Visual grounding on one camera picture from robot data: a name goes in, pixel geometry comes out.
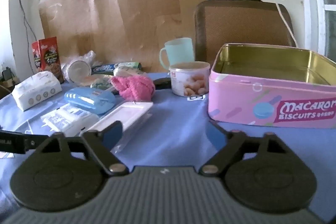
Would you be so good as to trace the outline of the pink knitted yarn bundle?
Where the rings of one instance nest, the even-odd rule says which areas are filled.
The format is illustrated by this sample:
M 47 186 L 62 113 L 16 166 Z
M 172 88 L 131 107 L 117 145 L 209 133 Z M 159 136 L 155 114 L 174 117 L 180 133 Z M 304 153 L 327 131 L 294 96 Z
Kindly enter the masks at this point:
M 154 82 L 147 76 L 114 76 L 111 83 L 119 95 L 127 101 L 150 102 L 155 93 Z

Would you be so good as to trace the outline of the white blue wipes packet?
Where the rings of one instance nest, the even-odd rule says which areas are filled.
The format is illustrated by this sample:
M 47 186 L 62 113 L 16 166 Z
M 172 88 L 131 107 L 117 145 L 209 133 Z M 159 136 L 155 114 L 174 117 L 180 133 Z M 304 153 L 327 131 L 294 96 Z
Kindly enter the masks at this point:
M 100 120 L 100 117 L 68 103 L 41 116 L 41 120 L 54 132 L 62 132 L 67 137 L 73 137 L 88 130 Z

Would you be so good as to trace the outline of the round biscuit can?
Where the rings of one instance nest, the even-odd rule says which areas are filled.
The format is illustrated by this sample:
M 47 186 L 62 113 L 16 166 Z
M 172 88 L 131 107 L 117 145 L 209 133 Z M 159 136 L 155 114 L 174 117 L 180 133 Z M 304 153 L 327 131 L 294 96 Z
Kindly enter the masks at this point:
M 203 61 L 177 63 L 169 67 L 171 89 L 181 97 L 203 96 L 209 92 L 210 64 Z

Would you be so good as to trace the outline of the mint green plastic mug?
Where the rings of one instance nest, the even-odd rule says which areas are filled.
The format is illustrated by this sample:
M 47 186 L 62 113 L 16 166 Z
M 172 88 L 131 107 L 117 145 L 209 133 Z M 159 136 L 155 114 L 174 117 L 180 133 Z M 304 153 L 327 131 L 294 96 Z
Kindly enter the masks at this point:
M 169 65 L 162 59 L 163 51 L 166 52 Z M 165 42 L 165 46 L 159 52 L 159 62 L 162 67 L 169 70 L 170 65 L 195 61 L 193 41 L 191 38 L 177 38 Z

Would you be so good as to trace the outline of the brown cardboard sheet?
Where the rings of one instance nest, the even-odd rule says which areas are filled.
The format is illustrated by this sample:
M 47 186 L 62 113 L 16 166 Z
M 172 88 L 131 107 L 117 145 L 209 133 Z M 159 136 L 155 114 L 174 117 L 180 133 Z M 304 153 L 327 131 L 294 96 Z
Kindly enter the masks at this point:
M 103 63 L 135 61 L 159 72 L 165 42 L 194 38 L 194 11 L 202 1 L 39 0 L 39 14 L 62 61 L 94 51 Z

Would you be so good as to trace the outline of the blue green toothpaste box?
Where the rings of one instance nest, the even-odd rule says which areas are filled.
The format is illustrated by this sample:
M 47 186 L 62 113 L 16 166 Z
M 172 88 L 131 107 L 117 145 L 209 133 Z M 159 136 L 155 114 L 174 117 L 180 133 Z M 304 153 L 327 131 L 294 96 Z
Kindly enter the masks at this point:
M 124 63 L 115 63 L 115 64 L 103 64 L 103 65 L 95 65 L 91 68 L 91 74 L 97 75 L 113 75 L 113 72 L 118 67 L 128 67 L 135 69 L 142 69 L 142 65 L 139 62 L 124 62 Z

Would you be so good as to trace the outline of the blue plastic case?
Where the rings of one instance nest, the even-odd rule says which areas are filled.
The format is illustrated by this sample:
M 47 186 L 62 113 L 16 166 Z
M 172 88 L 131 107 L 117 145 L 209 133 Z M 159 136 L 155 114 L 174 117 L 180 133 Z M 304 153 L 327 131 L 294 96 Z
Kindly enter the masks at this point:
M 104 115 L 116 105 L 113 93 L 89 87 L 77 87 L 65 92 L 64 100 L 96 115 Z

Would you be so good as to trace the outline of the red snack box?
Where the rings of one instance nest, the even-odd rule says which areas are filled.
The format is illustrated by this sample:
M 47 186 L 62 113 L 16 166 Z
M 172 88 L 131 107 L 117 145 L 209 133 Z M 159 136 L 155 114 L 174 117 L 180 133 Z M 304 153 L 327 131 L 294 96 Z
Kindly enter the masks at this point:
M 49 71 L 61 84 L 64 83 L 57 38 L 52 37 L 33 42 L 32 50 L 37 72 Z

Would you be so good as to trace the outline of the white tissue pack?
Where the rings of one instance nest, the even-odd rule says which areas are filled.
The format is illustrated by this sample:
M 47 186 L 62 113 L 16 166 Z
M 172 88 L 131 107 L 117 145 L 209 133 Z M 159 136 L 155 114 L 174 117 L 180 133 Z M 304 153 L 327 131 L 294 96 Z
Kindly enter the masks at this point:
M 59 80 L 51 72 L 44 71 L 17 84 L 11 94 L 18 108 L 25 111 L 61 91 Z

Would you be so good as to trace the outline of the clear plastic wrapped cup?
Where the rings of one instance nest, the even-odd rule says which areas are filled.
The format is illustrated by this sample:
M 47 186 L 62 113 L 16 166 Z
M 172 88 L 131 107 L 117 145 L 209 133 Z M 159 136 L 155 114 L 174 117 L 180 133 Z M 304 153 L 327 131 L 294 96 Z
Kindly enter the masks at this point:
M 69 83 L 79 83 L 92 73 L 92 64 L 96 58 L 94 51 L 89 51 L 82 56 L 68 57 L 62 63 L 62 73 Z

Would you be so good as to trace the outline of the brown chair backrest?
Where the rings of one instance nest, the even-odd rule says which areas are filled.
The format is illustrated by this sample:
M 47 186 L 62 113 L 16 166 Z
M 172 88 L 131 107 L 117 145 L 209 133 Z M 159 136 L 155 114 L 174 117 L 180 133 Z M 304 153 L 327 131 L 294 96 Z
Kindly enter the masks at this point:
M 212 64 L 226 43 L 295 46 L 274 3 L 250 0 L 207 0 L 198 4 L 195 58 Z

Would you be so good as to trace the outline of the green white soft packet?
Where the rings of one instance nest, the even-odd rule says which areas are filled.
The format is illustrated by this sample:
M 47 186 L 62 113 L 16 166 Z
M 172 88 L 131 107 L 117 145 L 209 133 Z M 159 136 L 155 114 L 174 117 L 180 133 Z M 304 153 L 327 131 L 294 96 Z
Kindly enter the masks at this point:
M 100 89 L 100 90 L 107 90 L 112 87 L 112 82 L 111 82 L 112 76 L 101 76 L 97 79 L 95 79 L 90 87 L 95 88 L 95 89 Z

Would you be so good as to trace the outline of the black qr marker sticker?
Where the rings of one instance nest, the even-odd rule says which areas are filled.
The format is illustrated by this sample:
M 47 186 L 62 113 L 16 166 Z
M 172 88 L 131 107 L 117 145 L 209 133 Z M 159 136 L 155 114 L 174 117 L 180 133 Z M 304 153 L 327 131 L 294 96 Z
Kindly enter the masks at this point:
M 206 98 L 206 95 L 203 94 L 202 96 L 190 96 L 190 97 L 187 97 L 187 100 L 188 101 L 202 101 Z

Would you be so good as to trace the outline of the pink macaron biscuit tin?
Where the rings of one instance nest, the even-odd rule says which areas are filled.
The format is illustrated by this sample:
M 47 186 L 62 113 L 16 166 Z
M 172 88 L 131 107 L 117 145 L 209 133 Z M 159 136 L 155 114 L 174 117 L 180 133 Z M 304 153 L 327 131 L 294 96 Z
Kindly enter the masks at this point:
M 208 112 L 219 122 L 335 128 L 335 62 L 294 47 L 224 44 L 209 77 Z

